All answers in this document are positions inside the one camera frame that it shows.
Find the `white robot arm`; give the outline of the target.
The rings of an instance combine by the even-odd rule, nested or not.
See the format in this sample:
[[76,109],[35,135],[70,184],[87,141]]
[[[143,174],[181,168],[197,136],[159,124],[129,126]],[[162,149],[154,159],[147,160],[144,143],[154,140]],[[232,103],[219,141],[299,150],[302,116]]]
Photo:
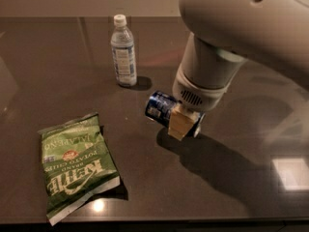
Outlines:
[[248,60],[309,85],[308,0],[179,0],[190,34],[173,84],[168,134],[183,139]]

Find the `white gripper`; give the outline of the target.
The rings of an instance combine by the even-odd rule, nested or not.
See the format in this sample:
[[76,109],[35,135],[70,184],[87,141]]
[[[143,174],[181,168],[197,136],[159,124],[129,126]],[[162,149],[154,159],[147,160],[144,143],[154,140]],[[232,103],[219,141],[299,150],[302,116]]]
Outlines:
[[196,137],[201,129],[199,112],[217,106],[246,62],[246,58],[205,43],[191,33],[172,88],[180,103],[171,110],[168,134],[179,141],[188,135]]

